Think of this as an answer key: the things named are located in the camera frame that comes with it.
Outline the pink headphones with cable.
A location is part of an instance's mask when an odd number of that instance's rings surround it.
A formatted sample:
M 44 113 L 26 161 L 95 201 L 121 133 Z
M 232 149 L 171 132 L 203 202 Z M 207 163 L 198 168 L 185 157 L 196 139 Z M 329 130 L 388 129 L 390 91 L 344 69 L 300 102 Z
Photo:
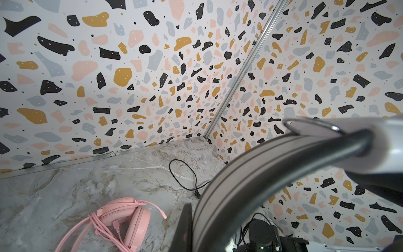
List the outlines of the pink headphones with cable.
M 55 251 L 60 252 L 64 244 L 78 229 L 84 229 L 74 242 L 71 251 L 76 252 L 86 234 L 93 229 L 102 239 L 112 242 L 121 252 L 135 252 L 141 247 L 151 220 L 146 205 L 154 206 L 164 219 L 167 215 L 152 202 L 123 197 L 107 203 L 76 224 L 59 242 Z

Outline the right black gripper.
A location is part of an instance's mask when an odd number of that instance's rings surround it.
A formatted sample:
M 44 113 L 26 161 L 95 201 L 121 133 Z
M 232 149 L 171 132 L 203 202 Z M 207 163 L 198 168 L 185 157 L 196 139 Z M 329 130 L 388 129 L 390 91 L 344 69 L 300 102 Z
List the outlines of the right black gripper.
M 260 219 L 252 219 L 241 230 L 240 240 L 233 252 L 280 252 L 280 236 L 274 225 Z

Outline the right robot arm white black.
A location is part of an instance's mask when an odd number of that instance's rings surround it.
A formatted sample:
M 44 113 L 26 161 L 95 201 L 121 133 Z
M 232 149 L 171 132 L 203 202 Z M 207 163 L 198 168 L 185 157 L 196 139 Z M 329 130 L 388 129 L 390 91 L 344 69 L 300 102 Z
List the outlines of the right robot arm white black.
M 254 218 L 242 229 L 233 252 L 307 252 L 308 244 L 303 238 L 280 236 L 276 226 Z

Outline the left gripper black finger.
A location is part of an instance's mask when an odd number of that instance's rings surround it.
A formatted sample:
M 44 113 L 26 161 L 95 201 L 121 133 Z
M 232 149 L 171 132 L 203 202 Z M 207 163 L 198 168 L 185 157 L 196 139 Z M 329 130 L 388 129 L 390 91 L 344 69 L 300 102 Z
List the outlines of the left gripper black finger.
M 169 252 L 192 252 L 193 244 L 192 205 L 184 205 Z

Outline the white black headphones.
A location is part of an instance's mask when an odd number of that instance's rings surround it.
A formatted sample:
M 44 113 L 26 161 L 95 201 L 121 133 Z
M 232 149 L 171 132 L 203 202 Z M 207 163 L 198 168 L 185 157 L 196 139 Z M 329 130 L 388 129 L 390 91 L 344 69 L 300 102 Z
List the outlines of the white black headphones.
M 403 118 L 285 118 L 289 132 L 235 158 L 210 182 L 193 218 L 193 251 L 221 252 L 236 228 L 288 184 L 326 166 L 403 203 Z

